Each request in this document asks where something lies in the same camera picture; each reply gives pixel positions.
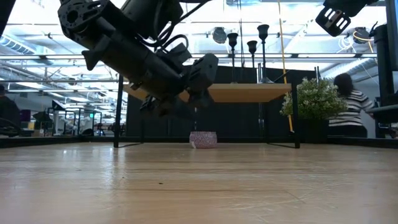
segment yellow pole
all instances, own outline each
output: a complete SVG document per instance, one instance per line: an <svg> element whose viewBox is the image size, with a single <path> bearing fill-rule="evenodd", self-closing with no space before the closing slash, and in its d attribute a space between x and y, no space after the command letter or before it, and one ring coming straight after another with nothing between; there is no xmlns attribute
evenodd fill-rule
<svg viewBox="0 0 398 224"><path fill-rule="evenodd" d="M284 45L284 33L282 31L282 13L280 10L280 0L278 0L278 8L279 8L279 29L280 29L280 48L282 49L282 64L284 69L284 75L286 74L285 67L285 45ZM286 76L284 76L284 82L287 84ZM290 131L293 131L292 117L289 115L289 128Z"/></svg>

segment black robotic arm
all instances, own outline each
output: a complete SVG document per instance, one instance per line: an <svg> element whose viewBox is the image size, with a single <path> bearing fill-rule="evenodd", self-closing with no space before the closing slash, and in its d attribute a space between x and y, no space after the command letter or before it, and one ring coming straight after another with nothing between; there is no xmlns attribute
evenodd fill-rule
<svg viewBox="0 0 398 224"><path fill-rule="evenodd" d="M340 35L365 6L378 0L326 0L324 8L315 19L331 36Z"/></svg>
<svg viewBox="0 0 398 224"><path fill-rule="evenodd" d="M206 2L201 1L195 9ZM128 0L121 9L110 0L61 0L61 4L58 16L63 33L88 49L82 52L87 68L92 70L102 61L129 80L132 89L146 91L141 112L191 118L178 97L183 91L190 94L191 106L213 101L207 88L213 84L218 59L206 54L186 69L183 63L192 57L187 45L165 49L175 39L186 38L177 35L168 40L174 26L184 19L180 1Z"/></svg>

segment black backdrop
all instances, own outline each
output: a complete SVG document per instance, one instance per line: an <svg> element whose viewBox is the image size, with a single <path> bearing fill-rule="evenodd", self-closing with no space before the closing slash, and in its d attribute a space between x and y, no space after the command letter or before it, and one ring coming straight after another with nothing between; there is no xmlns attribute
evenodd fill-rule
<svg viewBox="0 0 398 224"><path fill-rule="evenodd" d="M240 83L256 83L256 69L235 68ZM219 67L215 83L231 83L231 67ZM280 69L267 68L270 80L276 80L283 74ZM314 71L289 70L287 82L293 79L300 82L304 77L315 78ZM267 104L268 125L271 140L289 138L289 121L279 114L283 97ZM144 133L146 138L187 138L194 129L194 121L187 121L173 117L142 119L139 114L141 101L129 96L127 107L126 127L127 137L140 137ZM197 111L197 131L216 131L219 138L256 139L263 138L259 125L260 106L258 103L215 103L208 108Z"/></svg>

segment wooden table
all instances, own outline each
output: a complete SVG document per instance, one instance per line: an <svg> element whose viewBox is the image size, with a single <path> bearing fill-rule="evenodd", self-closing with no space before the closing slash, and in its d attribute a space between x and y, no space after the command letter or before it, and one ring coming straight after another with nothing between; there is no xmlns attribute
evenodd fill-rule
<svg viewBox="0 0 398 224"><path fill-rule="evenodd" d="M292 89L291 84L213 84L209 87L210 95L216 103L266 103L276 99ZM129 85L124 91L137 99L144 100L144 90L132 90ZM181 100L187 102L189 94L180 94Z"/></svg>
<svg viewBox="0 0 398 224"><path fill-rule="evenodd" d="M132 90L129 85L124 85L124 91L133 97L144 100L147 93L144 90ZM213 97L216 103L265 103L265 115L264 115L264 131L265 131L265 142L269 143L269 127L268 115L267 115L267 103L274 100L285 93L292 91L293 93L293 112L294 120L298 120L298 106L297 106L297 91L296 87L290 83L279 84L279 83L266 83L266 84L213 84L209 87L210 95ZM189 94L184 91L180 94L181 100L187 102ZM295 148L300 148L299 130L294 127L295 133Z"/></svg>
<svg viewBox="0 0 398 224"><path fill-rule="evenodd" d="M391 224L395 149L77 143L2 149L3 224Z"/></svg>

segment woman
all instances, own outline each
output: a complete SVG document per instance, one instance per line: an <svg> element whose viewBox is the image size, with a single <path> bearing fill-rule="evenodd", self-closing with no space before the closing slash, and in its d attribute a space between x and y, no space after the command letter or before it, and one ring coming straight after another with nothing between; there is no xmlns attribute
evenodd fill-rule
<svg viewBox="0 0 398 224"><path fill-rule="evenodd" d="M329 120L329 135L351 138L366 138L368 131L361 121L361 110L373 108L371 101L364 93L355 90L351 76L347 73L338 75L334 84L339 96L347 103L347 110Z"/></svg>

